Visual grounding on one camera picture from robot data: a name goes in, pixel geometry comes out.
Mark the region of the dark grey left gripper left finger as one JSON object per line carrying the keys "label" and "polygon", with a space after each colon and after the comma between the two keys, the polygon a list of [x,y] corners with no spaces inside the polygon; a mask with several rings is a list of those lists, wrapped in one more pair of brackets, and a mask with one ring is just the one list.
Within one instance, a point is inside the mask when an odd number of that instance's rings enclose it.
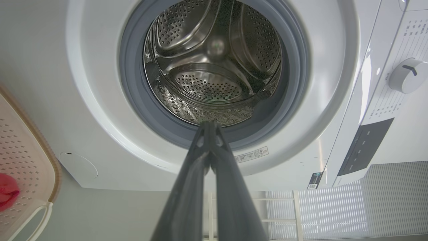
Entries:
{"label": "dark grey left gripper left finger", "polygon": [[209,122],[201,124],[151,237],[152,241],[201,241]]}

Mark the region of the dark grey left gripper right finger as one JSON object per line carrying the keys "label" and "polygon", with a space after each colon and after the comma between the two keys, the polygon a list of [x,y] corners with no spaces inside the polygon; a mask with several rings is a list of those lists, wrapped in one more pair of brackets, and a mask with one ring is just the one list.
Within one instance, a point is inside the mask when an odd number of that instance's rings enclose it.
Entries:
{"label": "dark grey left gripper right finger", "polygon": [[220,241],[266,241],[244,178],[222,127],[210,122],[212,170],[216,174],[218,238]]}

